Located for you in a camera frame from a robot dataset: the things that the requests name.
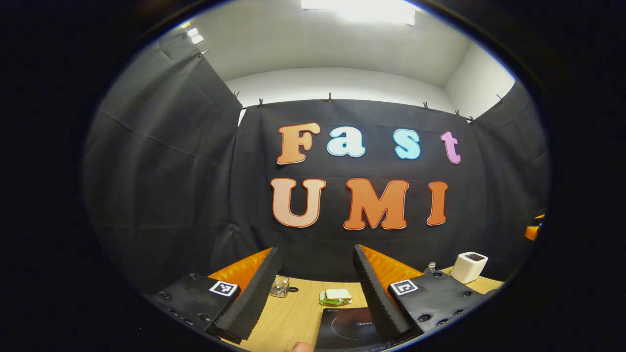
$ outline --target wooden table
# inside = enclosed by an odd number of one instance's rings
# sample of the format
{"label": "wooden table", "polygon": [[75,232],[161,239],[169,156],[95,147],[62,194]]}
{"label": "wooden table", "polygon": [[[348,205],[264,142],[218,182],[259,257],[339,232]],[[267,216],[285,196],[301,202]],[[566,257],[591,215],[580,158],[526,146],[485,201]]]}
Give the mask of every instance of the wooden table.
{"label": "wooden table", "polygon": [[[449,274],[450,270],[452,267],[442,271]],[[502,284],[502,281],[481,276],[467,286],[484,294]],[[236,346],[253,352],[283,352],[290,350],[294,343],[302,341],[314,347],[322,310],[327,308],[319,304],[319,293],[325,289],[347,289],[350,292],[352,303],[337,307],[339,309],[367,307],[361,284],[358,282],[324,282],[292,277],[289,285],[298,287],[299,291],[290,292],[285,298],[268,296],[250,338]]]}

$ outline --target white box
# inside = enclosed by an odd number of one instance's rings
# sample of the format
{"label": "white box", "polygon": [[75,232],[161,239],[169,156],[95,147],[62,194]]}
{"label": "white box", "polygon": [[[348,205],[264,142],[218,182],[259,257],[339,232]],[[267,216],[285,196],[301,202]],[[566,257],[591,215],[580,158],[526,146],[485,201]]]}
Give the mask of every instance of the white box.
{"label": "white box", "polygon": [[489,258],[476,252],[461,253],[456,258],[450,275],[462,284],[474,281],[483,271],[487,259]]}

